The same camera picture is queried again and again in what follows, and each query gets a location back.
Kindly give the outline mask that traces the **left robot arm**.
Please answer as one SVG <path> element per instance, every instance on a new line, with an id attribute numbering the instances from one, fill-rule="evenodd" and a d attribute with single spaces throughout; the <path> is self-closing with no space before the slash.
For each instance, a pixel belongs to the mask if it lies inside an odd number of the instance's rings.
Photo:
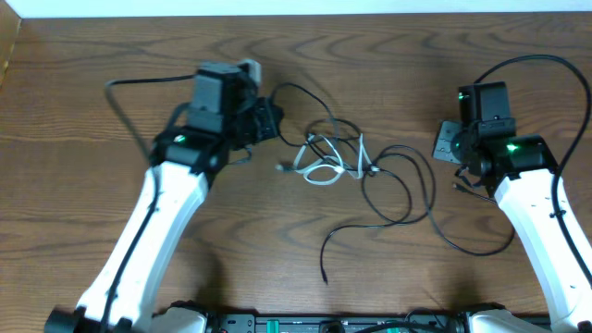
<path id="1" fill-rule="evenodd" d="M 261 66 L 204 62 L 190 76 L 192 99 L 178 105 L 152 146 L 138 202 L 117 244 L 74 311 L 55 308 L 46 332 L 208 332 L 189 305 L 162 314 L 155 300 L 180 237 L 233 151 L 278 135 L 283 118 L 258 94 Z"/>

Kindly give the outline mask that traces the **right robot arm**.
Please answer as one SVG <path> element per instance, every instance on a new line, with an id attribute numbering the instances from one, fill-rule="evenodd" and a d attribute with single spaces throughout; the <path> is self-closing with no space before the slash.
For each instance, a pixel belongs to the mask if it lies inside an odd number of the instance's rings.
<path id="1" fill-rule="evenodd" d="M 559 165 L 538 134 L 517 135 L 504 82 L 459 89 L 461 118 L 441 124 L 433 156 L 477 178 L 519 236 L 554 332 L 591 329 L 591 246 L 566 197 Z"/>

